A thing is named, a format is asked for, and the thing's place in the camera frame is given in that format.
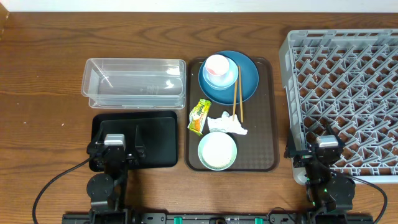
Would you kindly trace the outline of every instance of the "snack wrapper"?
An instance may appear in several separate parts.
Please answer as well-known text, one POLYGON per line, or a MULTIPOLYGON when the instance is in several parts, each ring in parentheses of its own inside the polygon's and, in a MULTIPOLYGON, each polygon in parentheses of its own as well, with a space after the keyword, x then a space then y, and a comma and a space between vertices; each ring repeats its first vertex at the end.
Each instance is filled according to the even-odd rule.
POLYGON ((200 99, 199 103, 189 113, 188 129, 202 136, 202 130, 211 106, 210 100, 200 99))

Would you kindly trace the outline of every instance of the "clear plastic container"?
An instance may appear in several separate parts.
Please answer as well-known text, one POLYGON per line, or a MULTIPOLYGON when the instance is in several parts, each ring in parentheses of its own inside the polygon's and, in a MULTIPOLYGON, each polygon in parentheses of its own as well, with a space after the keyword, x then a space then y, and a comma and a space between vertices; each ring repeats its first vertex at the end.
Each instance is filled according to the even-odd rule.
POLYGON ((91 58, 81 94, 92 108, 182 109, 185 67, 179 59, 91 58))

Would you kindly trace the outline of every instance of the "wooden table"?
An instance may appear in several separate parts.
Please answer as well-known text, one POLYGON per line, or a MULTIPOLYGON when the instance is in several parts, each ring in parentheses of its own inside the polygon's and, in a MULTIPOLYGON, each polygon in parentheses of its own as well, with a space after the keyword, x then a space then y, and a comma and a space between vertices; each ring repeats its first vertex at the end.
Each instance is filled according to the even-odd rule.
MULTIPOLYGON (((194 172, 184 163, 187 109, 178 114, 178 163, 130 172, 127 202, 170 213, 267 213, 275 206, 311 205, 282 157, 289 128, 278 50, 293 29, 398 27, 398 14, 17 13, 0 41, 0 222, 32 223, 32 204, 55 175, 88 158, 91 121, 98 113, 80 93, 85 62, 93 57, 181 58, 238 50, 272 64, 279 167, 270 173, 194 172)), ((40 223, 60 223, 65 212, 87 212, 88 166, 62 177, 44 193, 40 223)), ((381 223, 398 218, 398 185, 381 223)), ((354 212, 377 217, 381 194, 358 185, 354 212)))

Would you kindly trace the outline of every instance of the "blue plate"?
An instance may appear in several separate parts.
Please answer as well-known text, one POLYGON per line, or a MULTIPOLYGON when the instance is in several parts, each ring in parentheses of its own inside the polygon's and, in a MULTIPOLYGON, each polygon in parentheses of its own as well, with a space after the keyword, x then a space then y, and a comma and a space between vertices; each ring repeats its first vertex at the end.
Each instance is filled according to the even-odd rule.
MULTIPOLYGON (((225 50, 222 52, 218 52, 216 54, 220 54, 232 59, 237 65, 241 67, 242 96, 243 96, 242 100, 245 102, 254 94, 259 84, 259 72, 257 71, 256 65, 248 56, 232 50, 225 50)), ((209 86, 209 84, 207 84, 207 82, 203 78, 204 66, 205 63, 202 63, 199 69, 199 85, 202 92, 204 92, 204 94, 209 99, 211 99, 216 103, 222 105, 233 105, 235 84, 231 85, 225 90, 213 89, 212 87, 209 86)), ((238 85, 238 94, 236 95, 236 103, 238 104, 239 102, 240 100, 239 100, 239 85, 238 85)))

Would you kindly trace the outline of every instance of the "crumpled paper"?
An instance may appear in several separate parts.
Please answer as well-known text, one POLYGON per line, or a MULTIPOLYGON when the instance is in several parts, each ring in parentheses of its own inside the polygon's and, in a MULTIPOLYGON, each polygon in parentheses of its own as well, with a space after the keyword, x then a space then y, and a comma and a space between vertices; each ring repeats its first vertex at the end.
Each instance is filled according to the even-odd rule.
POLYGON ((220 118, 209 118, 207 117, 207 125, 209 126, 210 132, 223 132, 223 133, 236 133, 246 135, 248 131, 242 128, 242 124, 239 122, 238 117, 235 115, 235 119, 232 120, 232 116, 227 111, 224 111, 220 118))

